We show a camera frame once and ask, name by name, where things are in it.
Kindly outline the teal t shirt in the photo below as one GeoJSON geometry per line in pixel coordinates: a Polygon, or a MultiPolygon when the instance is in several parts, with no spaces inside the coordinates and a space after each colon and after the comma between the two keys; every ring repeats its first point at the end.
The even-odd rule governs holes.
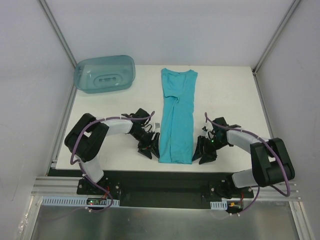
{"type": "Polygon", "coordinates": [[[194,152],[194,101],[198,73],[161,70],[163,112],[159,159],[162,164],[191,164],[194,152]]]}

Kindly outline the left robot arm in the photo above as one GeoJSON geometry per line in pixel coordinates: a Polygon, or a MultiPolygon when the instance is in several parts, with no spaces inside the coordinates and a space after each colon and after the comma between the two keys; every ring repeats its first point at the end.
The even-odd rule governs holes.
{"type": "Polygon", "coordinates": [[[78,164],[82,177],[88,181],[88,188],[94,194],[109,193],[106,186],[104,171],[98,160],[98,154],[106,137],[124,134],[137,140],[137,152],[152,159],[159,158],[160,124],[150,125],[155,113],[149,114],[142,108],[135,113],[123,113],[98,119],[90,113],[85,113],[74,125],[64,139],[64,145],[71,153],[70,164],[78,164]]]}

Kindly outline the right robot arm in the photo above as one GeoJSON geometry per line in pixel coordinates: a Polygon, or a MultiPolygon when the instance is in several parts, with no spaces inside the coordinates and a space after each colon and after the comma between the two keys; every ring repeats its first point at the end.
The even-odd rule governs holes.
{"type": "Polygon", "coordinates": [[[250,169],[228,174],[224,183],[216,187],[224,198],[237,197],[249,187],[271,187],[284,197],[291,195],[289,181],[295,178],[295,169],[282,139],[263,138],[237,124],[227,124],[224,117],[205,120],[212,128],[203,127],[205,134],[197,138],[193,161],[198,160],[201,165],[214,162],[217,151],[226,146],[236,146],[250,154],[250,169]]]}

